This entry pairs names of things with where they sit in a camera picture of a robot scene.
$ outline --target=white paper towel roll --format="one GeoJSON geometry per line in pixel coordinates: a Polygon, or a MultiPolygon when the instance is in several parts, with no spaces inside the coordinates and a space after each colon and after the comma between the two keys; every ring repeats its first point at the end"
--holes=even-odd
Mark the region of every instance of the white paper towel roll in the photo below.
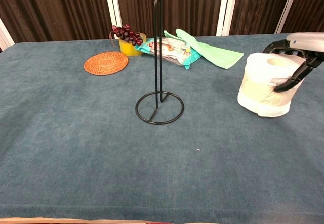
{"type": "Polygon", "coordinates": [[[295,55],[250,54],[237,96],[238,103],[263,117],[288,113],[291,99],[303,81],[282,93],[273,89],[290,78],[304,61],[295,55]]]}

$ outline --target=yellow cup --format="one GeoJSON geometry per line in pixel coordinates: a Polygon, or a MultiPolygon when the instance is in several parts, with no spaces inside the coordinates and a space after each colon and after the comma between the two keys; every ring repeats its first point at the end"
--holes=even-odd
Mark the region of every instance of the yellow cup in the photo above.
{"type": "MultiPolygon", "coordinates": [[[[143,42],[146,42],[146,35],[140,33],[143,42]]],[[[125,42],[124,40],[119,39],[120,52],[125,56],[140,56],[143,52],[137,51],[131,42],[125,42]]]]}

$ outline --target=black metal paper towel holder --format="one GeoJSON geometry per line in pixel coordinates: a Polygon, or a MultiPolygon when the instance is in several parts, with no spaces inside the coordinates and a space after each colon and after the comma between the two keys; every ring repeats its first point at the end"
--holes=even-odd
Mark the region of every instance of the black metal paper towel holder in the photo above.
{"type": "Polygon", "coordinates": [[[169,124],[171,122],[176,121],[177,119],[180,118],[180,116],[183,114],[184,111],[184,103],[182,101],[182,99],[171,92],[168,91],[163,91],[162,90],[162,36],[163,36],[163,4],[162,4],[162,0],[155,0],[154,1],[154,8],[153,8],[153,32],[154,32],[154,68],[155,68],[155,91],[154,92],[150,92],[148,94],[143,95],[136,103],[135,106],[135,112],[136,115],[143,120],[146,123],[149,124],[169,124]],[[160,89],[158,91],[157,89],[157,11],[159,9],[159,30],[158,30],[158,35],[159,35],[159,58],[160,58],[160,89]],[[155,110],[153,111],[151,117],[149,119],[144,118],[139,112],[138,112],[138,106],[141,103],[141,101],[149,96],[155,94],[155,110]],[[158,111],[158,94],[160,94],[160,101],[161,103],[163,103],[165,101],[165,99],[167,98],[167,96],[171,95],[173,97],[175,97],[180,103],[181,103],[181,111],[180,113],[173,119],[167,120],[167,121],[162,121],[162,122],[156,122],[153,121],[157,111],[158,111]]]}

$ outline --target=green rubber glove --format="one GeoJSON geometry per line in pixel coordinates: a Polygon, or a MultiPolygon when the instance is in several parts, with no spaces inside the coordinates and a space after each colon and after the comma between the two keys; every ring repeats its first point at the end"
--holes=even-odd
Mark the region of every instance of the green rubber glove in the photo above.
{"type": "Polygon", "coordinates": [[[206,43],[198,42],[193,36],[179,28],[176,29],[176,34],[178,37],[175,37],[164,30],[165,37],[176,38],[187,42],[192,48],[194,48],[207,60],[212,62],[214,65],[222,67],[224,69],[232,67],[243,56],[243,53],[240,52],[221,49],[210,46],[206,43]]]}

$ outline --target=woven coaster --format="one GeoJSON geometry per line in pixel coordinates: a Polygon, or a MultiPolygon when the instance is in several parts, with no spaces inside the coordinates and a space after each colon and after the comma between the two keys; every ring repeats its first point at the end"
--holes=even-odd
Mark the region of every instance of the woven coaster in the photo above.
{"type": "Polygon", "coordinates": [[[105,52],[89,58],[84,65],[86,72],[93,75],[111,75],[123,70],[128,57],[120,52],[105,52]]]}

